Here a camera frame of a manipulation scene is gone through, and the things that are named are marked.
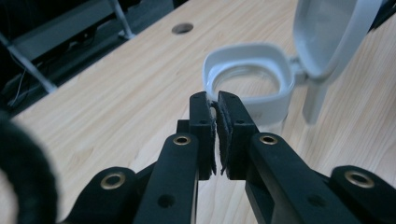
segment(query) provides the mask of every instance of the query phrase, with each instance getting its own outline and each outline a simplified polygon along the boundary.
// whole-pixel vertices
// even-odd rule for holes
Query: wood grain
[[[157,160],[177,120],[188,117],[189,97],[203,89],[202,65],[211,50],[265,41],[295,54],[295,6],[295,0],[191,0],[17,116],[58,177],[59,219],[99,171],[140,171]],[[181,22],[193,30],[173,35]],[[331,85],[317,125],[304,123],[306,89],[296,89],[282,136],[312,169],[329,175],[334,166],[357,165],[396,187],[394,36],[395,18],[366,36]],[[15,213],[9,191],[0,193],[6,223]],[[197,221],[255,223],[244,182],[225,176],[200,182]]]

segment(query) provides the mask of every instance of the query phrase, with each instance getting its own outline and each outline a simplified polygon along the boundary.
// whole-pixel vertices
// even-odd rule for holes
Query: brass screw
[[[261,136],[260,141],[265,145],[275,145],[277,143],[277,139],[271,135]]]
[[[345,178],[351,184],[356,185],[361,188],[364,188],[364,189],[373,188],[375,185],[373,179],[370,178],[368,175],[361,173],[361,172],[353,171],[353,170],[346,171]]]
[[[178,136],[174,138],[174,143],[178,146],[186,146],[191,142],[191,139],[188,136]]]
[[[117,177],[119,180],[116,183],[108,183],[107,180],[111,177]],[[105,178],[102,179],[100,182],[100,186],[102,189],[117,189],[125,182],[125,174],[122,172],[112,173]]]

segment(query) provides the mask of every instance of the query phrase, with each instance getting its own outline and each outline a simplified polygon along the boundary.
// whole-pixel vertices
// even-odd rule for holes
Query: hinged lid
[[[381,0],[299,0],[294,45],[310,78],[336,79],[366,36]]]

